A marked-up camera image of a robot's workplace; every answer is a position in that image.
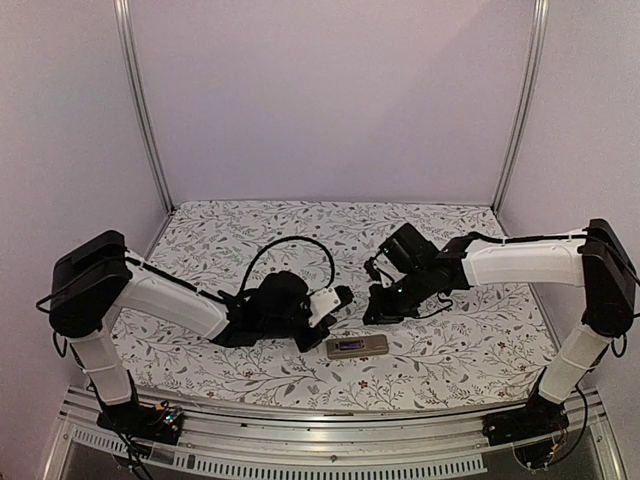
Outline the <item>white remote control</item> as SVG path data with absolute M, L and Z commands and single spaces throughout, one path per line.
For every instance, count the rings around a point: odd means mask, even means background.
M 335 338 L 326 342 L 326 353 L 330 359 L 380 356 L 389 353 L 389 344 L 386 336 L 381 334 Z

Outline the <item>black battery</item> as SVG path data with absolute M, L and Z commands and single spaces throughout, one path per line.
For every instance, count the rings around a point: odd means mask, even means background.
M 364 347 L 361 341 L 341 341 L 337 343 L 340 351 L 360 350 Z

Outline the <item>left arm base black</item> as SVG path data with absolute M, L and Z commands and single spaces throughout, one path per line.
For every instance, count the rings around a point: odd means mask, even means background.
M 184 411 L 163 401 L 144 406 L 136 397 L 118 405 L 106 405 L 98 399 L 101 412 L 97 425 L 122 436 L 177 445 L 182 434 Z

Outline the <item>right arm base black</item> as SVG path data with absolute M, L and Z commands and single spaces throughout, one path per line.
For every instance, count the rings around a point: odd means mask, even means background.
M 563 403 L 556 404 L 533 393 L 522 407 L 484 416 L 482 434 L 491 446 L 496 446 L 551 434 L 568 426 Z

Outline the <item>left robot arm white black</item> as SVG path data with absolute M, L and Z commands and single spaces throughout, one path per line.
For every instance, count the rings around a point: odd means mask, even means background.
M 103 411 L 138 434 L 149 415 L 110 338 L 111 311 L 154 316 L 220 347 L 291 339 L 307 352 L 328 336 L 340 305 L 335 287 L 313 291 L 290 271 L 271 273 L 256 288 L 212 294 L 151 265 L 126 247 L 120 232 L 107 230 L 55 263 L 51 291 L 36 308 L 71 346 Z

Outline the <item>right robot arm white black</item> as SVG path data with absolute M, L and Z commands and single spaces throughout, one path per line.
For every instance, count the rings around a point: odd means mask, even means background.
M 527 237 L 492 238 L 479 232 L 437 248 L 405 223 L 379 251 L 401 273 L 388 286 L 369 288 L 363 321 L 397 324 L 414 318 L 437 294 L 506 283 L 549 283 L 581 287 L 586 307 L 556 357 L 537 380 L 532 401 L 517 415 L 517 427 L 537 436 L 552 424 L 562 404 L 587 371 L 637 317 L 636 269 L 611 225 L 593 219 L 582 230 Z

